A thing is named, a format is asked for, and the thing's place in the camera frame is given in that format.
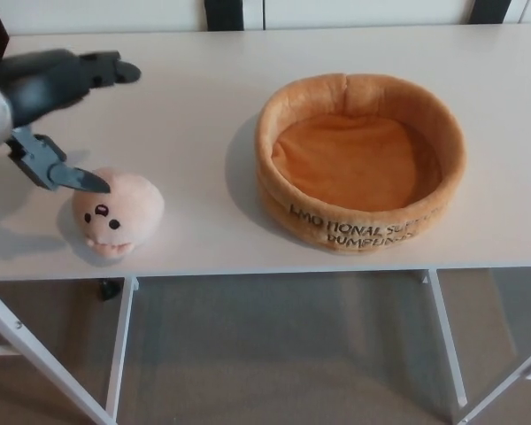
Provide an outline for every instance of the floor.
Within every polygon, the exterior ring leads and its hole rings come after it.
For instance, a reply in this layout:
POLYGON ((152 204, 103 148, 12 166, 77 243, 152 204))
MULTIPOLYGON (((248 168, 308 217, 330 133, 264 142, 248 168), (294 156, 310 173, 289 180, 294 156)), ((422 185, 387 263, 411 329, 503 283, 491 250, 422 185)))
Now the floor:
MULTIPOLYGON (((516 287, 531 289, 531 273, 440 277, 472 398, 531 347, 531 332, 519 339, 504 325, 531 329, 531 308, 523 313, 526 298, 516 296, 516 287)), ((102 303, 97 290, 96 282, 0 283, 6 304, 104 402, 119 299, 102 303)), ((406 273, 143 280, 119 424, 448 423, 426 294, 406 273)), ((0 358, 0 423, 89 421, 10 357, 0 358)), ((473 423, 531 424, 531 382, 473 423)))

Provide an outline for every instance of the dumpling plush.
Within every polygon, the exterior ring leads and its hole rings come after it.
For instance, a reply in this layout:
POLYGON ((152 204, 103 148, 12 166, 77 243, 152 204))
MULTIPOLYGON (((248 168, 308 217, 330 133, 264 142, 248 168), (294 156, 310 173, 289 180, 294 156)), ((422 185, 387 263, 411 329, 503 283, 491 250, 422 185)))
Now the dumpling plush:
POLYGON ((158 188, 138 174, 109 167, 94 173, 110 185, 111 193, 76 190, 74 218, 87 245, 97 254, 109 259, 123 257, 156 232, 165 201, 158 188))

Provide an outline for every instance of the table leg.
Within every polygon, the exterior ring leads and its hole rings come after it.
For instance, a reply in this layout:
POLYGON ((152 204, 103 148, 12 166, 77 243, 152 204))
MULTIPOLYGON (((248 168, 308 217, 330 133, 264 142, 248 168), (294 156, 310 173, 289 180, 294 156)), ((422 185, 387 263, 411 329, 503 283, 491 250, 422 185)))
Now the table leg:
POLYGON ((134 298, 134 291, 138 290, 139 287, 140 284, 135 277, 128 277, 124 280, 118 329, 116 330, 116 342, 112 354, 112 370, 108 385, 108 397, 106 399, 106 411, 115 421, 116 415, 118 414, 120 385, 122 384, 124 357, 126 356, 127 330, 130 324, 130 313, 132 312, 132 299, 134 298))
POLYGON ((466 424, 477 414, 488 407, 498 396, 507 390, 520 377, 527 377, 531 373, 531 355, 528 357, 519 356, 512 365, 504 371, 500 377, 490 385, 476 401, 465 406, 458 415, 455 416, 456 425, 466 424))
POLYGON ((69 397, 94 423, 116 425, 116 421, 82 388, 1 299, 0 335, 69 397))
POLYGON ((458 363, 458 355, 452 330, 450 329, 449 316, 444 304, 443 292, 439 283, 439 276, 436 270, 427 270, 423 277, 423 282, 429 285, 432 306, 435 314, 435 327, 440 334, 442 355, 446 363, 446 378, 450 381, 450 412, 455 414, 467 403, 466 391, 462 379, 462 372, 458 363))

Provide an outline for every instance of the beige plush toy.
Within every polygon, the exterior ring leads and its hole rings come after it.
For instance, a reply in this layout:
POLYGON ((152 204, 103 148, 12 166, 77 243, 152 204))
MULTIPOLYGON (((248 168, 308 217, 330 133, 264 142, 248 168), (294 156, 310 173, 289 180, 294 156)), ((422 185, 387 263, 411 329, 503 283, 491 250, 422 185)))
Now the beige plush toy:
POLYGON ((145 243, 157 230, 165 201, 144 177, 114 168, 95 171, 111 193, 75 191, 73 214, 87 240, 99 255, 115 259, 145 243))

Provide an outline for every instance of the plush basket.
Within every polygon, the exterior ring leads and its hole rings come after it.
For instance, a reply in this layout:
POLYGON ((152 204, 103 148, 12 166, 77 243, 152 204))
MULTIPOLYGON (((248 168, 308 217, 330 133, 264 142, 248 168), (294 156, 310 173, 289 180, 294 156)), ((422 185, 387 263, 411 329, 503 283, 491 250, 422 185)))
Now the plush basket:
POLYGON ((256 155, 266 210, 302 240, 349 252, 429 228, 466 166, 462 131, 437 97, 371 74, 278 90, 260 113, 256 155))

